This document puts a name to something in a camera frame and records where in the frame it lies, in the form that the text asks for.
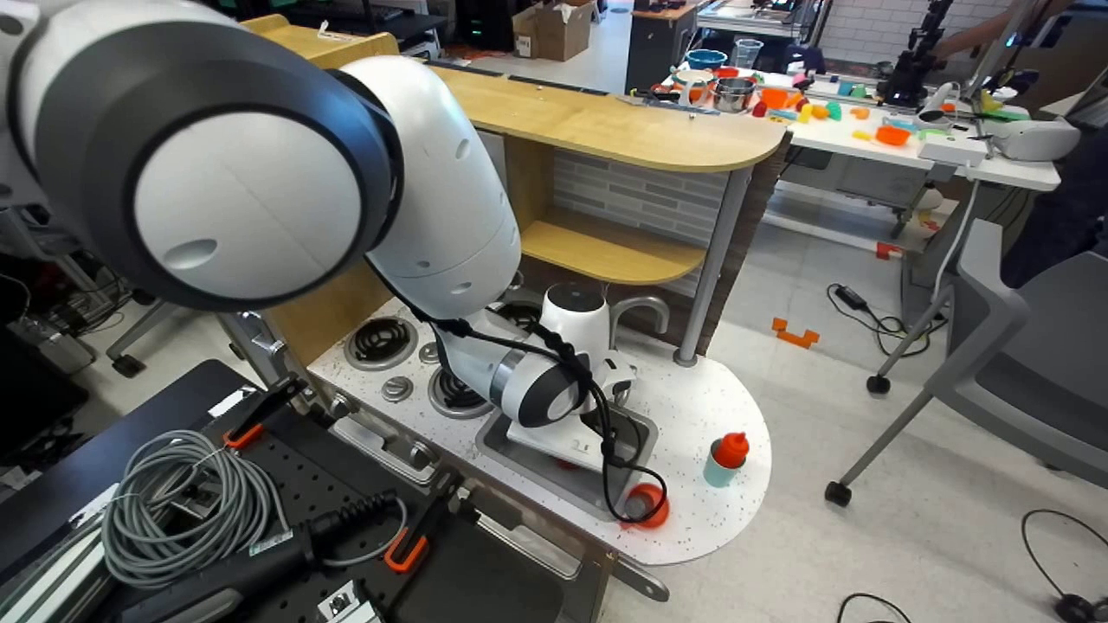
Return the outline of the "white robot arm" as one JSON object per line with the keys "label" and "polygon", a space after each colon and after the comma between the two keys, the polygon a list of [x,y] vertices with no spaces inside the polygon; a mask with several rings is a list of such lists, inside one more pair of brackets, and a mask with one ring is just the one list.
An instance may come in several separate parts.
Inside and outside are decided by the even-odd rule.
{"label": "white robot arm", "polygon": [[0,0],[0,14],[6,198],[135,287],[270,307],[362,260],[513,422],[603,404],[581,349],[491,322],[524,237],[430,66],[317,71],[200,0]]}

